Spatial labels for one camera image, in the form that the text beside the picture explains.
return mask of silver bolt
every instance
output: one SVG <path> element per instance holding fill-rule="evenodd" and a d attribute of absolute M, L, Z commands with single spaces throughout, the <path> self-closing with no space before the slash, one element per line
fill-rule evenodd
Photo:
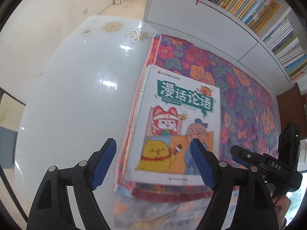
<path fill-rule="evenodd" d="M 224 161 L 220 161 L 219 162 L 219 165 L 223 168 L 225 168 L 227 166 L 227 162 L 224 162 Z"/>
<path fill-rule="evenodd" d="M 257 169 L 257 167 L 252 166 L 252 167 L 251 167 L 251 171 L 253 171 L 253 172 L 257 172 L 257 171 L 258 171 L 258 169 Z"/>
<path fill-rule="evenodd" d="M 81 161 L 79 162 L 79 166 L 84 167 L 85 165 L 87 165 L 87 161 Z"/>
<path fill-rule="evenodd" d="M 48 171 L 50 171 L 50 172 L 53 172 L 53 171 L 55 171 L 55 170 L 56 170 L 56 167 L 55 167 L 55 166 L 53 166 L 53 165 L 52 165 L 52 166 L 50 166 L 50 167 L 49 167 L 49 169 L 48 169 Z"/>

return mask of yellow cartoon chick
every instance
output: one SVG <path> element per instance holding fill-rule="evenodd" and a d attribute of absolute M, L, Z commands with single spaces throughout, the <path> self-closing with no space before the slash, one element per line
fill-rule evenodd
<path fill-rule="evenodd" d="M 135 170 L 164 173 L 171 167 L 175 158 L 176 156 L 170 153 L 165 142 L 148 139 L 143 148 L 141 161 Z"/>

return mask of red collar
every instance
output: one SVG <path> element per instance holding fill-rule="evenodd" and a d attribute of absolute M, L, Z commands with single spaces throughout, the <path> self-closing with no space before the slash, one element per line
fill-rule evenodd
<path fill-rule="evenodd" d="M 156 158 L 148 158 L 148 157 L 144 157 L 142 156 L 141 159 L 142 160 L 145 160 L 145 161 L 162 161 L 163 159 L 167 159 L 167 158 L 170 158 L 171 157 L 171 154 L 169 154 L 168 156 L 166 157 L 156 157 Z"/>

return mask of baseboard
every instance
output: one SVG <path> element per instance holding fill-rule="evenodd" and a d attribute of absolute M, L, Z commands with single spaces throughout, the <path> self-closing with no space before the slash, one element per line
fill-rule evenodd
<path fill-rule="evenodd" d="M 100 9 L 95 15 L 98 16 L 100 15 L 103 11 L 105 11 L 108 7 L 112 6 L 115 2 L 109 3 L 107 6 L 104 6 L 102 9 Z"/>

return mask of cartoon old man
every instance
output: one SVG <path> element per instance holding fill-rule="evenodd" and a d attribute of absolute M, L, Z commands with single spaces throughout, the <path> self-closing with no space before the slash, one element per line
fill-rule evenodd
<path fill-rule="evenodd" d="M 185 153 L 185 174 L 196 175 L 199 174 L 197 166 L 194 162 L 194 159 L 191 155 L 190 143 L 194 138 L 198 138 L 203 146 L 208 150 L 208 147 L 205 143 L 209 139 L 209 134 L 207 133 L 207 123 L 203 123 L 201 119 L 196 118 L 195 123 L 191 124 L 188 127 L 186 141 L 189 143 L 188 149 Z"/>

